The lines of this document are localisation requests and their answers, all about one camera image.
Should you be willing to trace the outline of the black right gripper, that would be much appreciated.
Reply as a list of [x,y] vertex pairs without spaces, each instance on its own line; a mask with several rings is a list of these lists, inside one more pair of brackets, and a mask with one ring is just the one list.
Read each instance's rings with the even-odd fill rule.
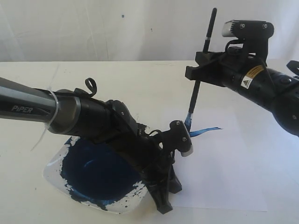
[[[269,72],[264,60],[252,54],[244,61],[238,56],[223,54],[196,52],[195,62],[202,68],[201,82],[227,87],[237,93],[269,92]],[[195,81],[194,75],[186,71],[185,77]]]

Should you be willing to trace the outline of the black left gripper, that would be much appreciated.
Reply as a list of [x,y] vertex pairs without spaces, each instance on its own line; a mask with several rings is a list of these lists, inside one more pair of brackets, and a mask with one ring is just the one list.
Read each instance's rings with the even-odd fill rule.
[[173,210],[169,192],[180,192],[182,184],[173,168],[173,150],[166,141],[168,132],[146,133],[145,128],[121,101],[80,99],[76,135],[92,143],[106,143],[121,156],[145,181],[157,210],[166,214]]

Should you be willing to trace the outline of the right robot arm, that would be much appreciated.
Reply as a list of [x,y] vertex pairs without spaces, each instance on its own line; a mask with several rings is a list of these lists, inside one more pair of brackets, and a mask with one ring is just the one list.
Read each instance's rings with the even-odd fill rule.
[[288,133],[299,134],[299,78],[267,67],[254,54],[197,52],[197,67],[187,66],[185,77],[229,88],[272,113]]

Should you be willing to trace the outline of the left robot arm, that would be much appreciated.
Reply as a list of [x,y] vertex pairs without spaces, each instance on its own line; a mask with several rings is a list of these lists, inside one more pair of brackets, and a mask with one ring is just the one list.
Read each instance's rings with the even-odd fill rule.
[[51,133],[69,136],[44,175],[74,201],[124,213],[149,192],[160,213],[171,211],[169,194],[182,190],[175,152],[186,154],[192,146],[184,123],[150,130],[121,101],[95,99],[92,78],[85,84],[88,91],[51,91],[2,78],[0,116],[41,122]]

